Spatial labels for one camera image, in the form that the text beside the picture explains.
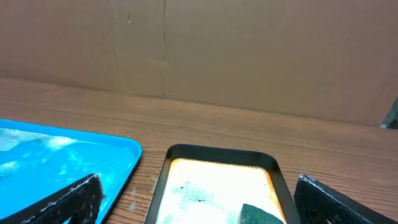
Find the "cardboard wall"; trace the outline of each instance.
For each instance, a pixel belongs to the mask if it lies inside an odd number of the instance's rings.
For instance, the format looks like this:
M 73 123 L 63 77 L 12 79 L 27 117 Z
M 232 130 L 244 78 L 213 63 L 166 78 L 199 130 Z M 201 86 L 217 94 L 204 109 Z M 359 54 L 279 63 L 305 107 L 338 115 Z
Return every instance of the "cardboard wall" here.
M 398 1 L 5 0 L 0 75 L 377 126 Z

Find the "black tray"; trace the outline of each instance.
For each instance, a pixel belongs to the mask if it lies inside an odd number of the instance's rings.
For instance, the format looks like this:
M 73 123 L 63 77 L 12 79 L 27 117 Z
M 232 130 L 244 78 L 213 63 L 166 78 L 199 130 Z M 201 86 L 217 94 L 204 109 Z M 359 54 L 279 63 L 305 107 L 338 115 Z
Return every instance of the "black tray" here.
M 272 156 L 261 152 L 176 144 L 170 147 L 166 153 L 162 172 L 160 173 L 159 181 L 156 185 L 154 197 L 150 203 L 145 224 L 155 223 L 157 212 L 163 197 L 167 177 L 169 175 L 171 162 L 178 158 L 264 168 L 266 171 L 268 171 L 271 177 L 271 181 L 274 185 L 275 192 L 286 222 L 289 224 L 300 223 L 299 214 L 297 213 L 297 209 L 295 208 L 295 204 L 289 189 L 287 188 L 285 179 L 279 169 L 278 163 Z

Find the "white residue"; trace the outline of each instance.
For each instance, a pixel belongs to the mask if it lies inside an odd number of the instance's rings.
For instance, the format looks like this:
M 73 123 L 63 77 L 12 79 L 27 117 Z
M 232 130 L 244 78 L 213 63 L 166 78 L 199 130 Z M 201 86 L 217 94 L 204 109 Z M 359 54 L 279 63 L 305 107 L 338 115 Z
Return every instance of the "white residue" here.
M 136 196 L 137 194 L 137 189 L 135 187 L 132 188 L 131 196 Z
M 236 224 L 244 203 L 284 220 L 266 170 L 175 159 L 156 224 Z
M 8 151 L 21 143 L 36 139 L 47 139 L 49 137 L 50 136 L 46 134 L 0 128 L 0 151 Z
M 59 150 L 65 146 L 77 142 L 75 139 L 70 139 L 67 137 L 52 137 L 46 142 L 46 146 L 52 150 Z
M 152 189 L 150 190 L 151 193 L 155 192 L 157 181 L 159 180 L 158 177 L 153 177 L 152 180 L 154 181 L 154 185 L 152 186 Z
M 21 143 L 38 139 L 42 140 L 45 146 L 51 150 L 59 150 L 65 146 L 77 142 L 77 140 L 67 137 L 50 136 L 48 134 L 0 128 L 0 151 L 8 151 Z
M 93 216 L 93 204 L 90 204 L 90 218 Z
M 131 202 L 131 204 L 129 206 L 129 211 L 131 213 L 134 213 L 134 211 L 136 210 L 136 207 L 137 207 L 136 203 L 135 202 Z
M 16 169 L 19 168 L 19 164 L 17 161 L 11 161 L 11 162 L 6 162 L 5 164 L 0 165 L 0 172 L 11 172 L 15 171 Z

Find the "green sponge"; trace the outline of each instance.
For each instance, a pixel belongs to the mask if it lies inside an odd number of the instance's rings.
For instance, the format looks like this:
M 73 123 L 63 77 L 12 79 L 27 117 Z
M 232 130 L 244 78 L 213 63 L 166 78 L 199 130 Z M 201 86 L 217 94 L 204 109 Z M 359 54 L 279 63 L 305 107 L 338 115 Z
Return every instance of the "green sponge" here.
M 253 205 L 243 204 L 238 224 L 284 224 L 282 220 Z

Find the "wooden table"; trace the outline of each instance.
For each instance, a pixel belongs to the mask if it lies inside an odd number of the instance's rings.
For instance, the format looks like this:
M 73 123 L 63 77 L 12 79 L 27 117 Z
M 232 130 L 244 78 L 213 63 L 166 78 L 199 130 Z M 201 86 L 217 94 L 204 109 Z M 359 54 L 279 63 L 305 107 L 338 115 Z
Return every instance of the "wooden table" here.
M 5 78 L 0 118 L 139 141 L 141 163 L 108 223 L 144 221 L 166 150 L 177 143 L 268 153 L 290 192 L 309 174 L 398 220 L 395 130 Z

